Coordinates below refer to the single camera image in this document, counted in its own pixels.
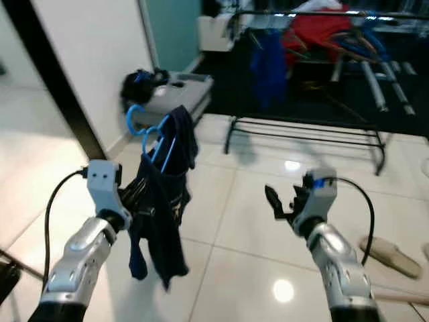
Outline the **wooden stick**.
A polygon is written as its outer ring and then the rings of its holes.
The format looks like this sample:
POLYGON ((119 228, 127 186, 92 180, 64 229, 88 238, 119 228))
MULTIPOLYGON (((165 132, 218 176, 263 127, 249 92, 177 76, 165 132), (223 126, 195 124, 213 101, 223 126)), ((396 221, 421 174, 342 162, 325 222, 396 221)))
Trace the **wooden stick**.
POLYGON ((373 288, 373 296, 377 301, 389 301, 389 303, 409 303, 429 307, 429 297, 399 292, 395 289, 373 288))

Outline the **blue hanging garment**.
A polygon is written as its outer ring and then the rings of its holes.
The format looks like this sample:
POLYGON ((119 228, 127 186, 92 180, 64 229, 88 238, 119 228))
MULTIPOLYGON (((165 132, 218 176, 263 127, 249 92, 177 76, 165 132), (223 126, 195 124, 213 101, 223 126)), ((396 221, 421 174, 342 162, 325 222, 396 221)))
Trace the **blue hanging garment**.
POLYGON ((254 30, 251 35, 249 70, 253 74, 253 92, 259 110, 285 101, 287 64, 281 33, 278 30, 254 30))

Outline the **blue wire clothes hanger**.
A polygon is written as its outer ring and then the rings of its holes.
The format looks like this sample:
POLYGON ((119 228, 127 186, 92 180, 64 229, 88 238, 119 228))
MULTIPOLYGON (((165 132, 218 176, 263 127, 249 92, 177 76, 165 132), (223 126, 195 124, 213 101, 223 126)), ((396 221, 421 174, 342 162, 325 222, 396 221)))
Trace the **blue wire clothes hanger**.
POLYGON ((127 129, 133 137, 141 137, 141 156, 151 165, 160 166, 160 172, 166 174, 168 168, 178 165, 177 119, 168 113, 156 125, 135 125, 134 117, 142 113, 142 105, 131 105, 125 113, 127 129))

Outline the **teal glass door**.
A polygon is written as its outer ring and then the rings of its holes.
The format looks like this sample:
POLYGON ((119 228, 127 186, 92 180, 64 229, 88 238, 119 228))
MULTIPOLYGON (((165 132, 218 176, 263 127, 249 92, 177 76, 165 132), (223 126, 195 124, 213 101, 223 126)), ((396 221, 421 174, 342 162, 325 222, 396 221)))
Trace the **teal glass door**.
POLYGON ((143 0, 154 64, 183 71, 199 55, 197 18, 201 0, 143 0))

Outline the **black backpack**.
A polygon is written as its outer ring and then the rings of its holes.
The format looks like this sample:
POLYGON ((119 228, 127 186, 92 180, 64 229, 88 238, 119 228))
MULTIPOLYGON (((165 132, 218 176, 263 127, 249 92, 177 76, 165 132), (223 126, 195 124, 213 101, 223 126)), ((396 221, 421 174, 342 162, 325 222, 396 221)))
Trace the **black backpack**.
POLYGON ((155 68, 154 71, 138 68, 131 74, 126 74, 120 98, 126 104, 146 104, 153 97, 154 90, 168 84, 169 80, 170 73, 162 68, 155 68))

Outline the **white cloth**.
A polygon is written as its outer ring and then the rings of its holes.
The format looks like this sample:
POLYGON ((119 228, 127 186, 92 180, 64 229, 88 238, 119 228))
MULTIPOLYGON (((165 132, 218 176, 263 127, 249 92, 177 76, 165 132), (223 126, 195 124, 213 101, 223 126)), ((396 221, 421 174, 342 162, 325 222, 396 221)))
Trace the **white cloth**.
POLYGON ((343 4, 341 4, 339 0, 307 0, 295 8, 294 11, 312 12, 320 11, 322 9, 341 10, 342 8, 343 4))

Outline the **grey box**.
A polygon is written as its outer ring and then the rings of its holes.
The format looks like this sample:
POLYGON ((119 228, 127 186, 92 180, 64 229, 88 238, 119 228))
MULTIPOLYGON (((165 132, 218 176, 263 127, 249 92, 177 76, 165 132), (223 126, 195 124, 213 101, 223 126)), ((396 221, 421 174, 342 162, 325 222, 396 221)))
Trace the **grey box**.
POLYGON ((163 116, 183 105, 191 121, 198 123, 211 101, 214 79, 208 74, 189 74, 170 71, 168 84, 154 90, 153 97, 142 104, 144 113, 134 117, 135 125, 156 125, 163 116))

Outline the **beige slipper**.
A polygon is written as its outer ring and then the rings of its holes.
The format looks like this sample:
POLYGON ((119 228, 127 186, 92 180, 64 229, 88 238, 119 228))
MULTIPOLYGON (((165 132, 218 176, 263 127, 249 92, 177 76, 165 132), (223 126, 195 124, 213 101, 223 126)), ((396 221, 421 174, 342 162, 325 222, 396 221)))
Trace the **beige slipper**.
POLYGON ((389 269, 414 280, 421 279, 421 266, 391 241, 367 235, 359 240, 359 248, 389 269))

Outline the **navy blue garment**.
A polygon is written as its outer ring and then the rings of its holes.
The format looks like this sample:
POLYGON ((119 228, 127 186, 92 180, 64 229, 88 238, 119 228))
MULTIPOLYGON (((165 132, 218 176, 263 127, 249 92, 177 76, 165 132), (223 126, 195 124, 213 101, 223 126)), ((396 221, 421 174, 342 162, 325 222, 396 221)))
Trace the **navy blue garment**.
POLYGON ((141 154, 134 180, 143 184, 143 188, 131 207, 135 218, 129 230, 129 269, 138 281, 147 277, 148 267, 140 248, 140 241, 146 239, 154 271, 163 289, 168 290, 172 277, 190 272, 180 225, 191 200, 188 176, 190 170, 196 168, 199 147, 195 121, 183 105, 169 111, 157 129, 160 131, 158 142, 141 154))

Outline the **silver folded drying rack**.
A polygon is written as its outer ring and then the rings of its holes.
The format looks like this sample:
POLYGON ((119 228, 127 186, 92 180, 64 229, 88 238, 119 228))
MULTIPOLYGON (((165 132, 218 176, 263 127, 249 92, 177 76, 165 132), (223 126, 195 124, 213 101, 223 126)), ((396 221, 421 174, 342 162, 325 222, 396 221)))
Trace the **silver folded drying rack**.
POLYGON ((341 52, 335 56, 331 82, 338 82, 347 67, 356 68, 357 74, 367 83, 369 93, 373 98, 373 105, 378 111, 390 111, 393 103, 397 103, 405 111, 405 114, 417 116, 414 105, 411 104, 405 90, 402 88, 400 77, 395 69, 396 65, 396 62, 392 61, 373 62, 341 52), (388 99, 384 95, 384 84, 392 89, 395 95, 394 99, 388 99))

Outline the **red garment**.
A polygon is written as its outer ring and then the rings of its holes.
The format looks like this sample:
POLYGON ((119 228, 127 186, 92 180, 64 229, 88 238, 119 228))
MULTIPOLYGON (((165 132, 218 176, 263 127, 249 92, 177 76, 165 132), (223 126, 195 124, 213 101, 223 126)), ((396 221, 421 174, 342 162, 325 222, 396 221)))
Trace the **red garment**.
POLYGON ((287 66, 294 66, 300 55, 313 50, 322 50, 328 62, 335 62, 341 47, 332 40, 332 36, 351 28, 351 19, 346 16, 297 15, 281 36, 287 66))

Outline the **black door frame post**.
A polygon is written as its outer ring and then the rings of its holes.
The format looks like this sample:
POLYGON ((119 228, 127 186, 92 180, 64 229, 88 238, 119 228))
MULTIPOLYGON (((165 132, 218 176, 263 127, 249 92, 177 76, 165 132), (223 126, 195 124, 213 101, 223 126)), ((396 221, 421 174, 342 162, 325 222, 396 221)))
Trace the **black door frame post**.
POLYGON ((107 158, 104 147, 99 143, 82 104, 62 70, 55 48, 32 1, 2 0, 2 4, 27 55, 84 154, 90 159, 107 158))

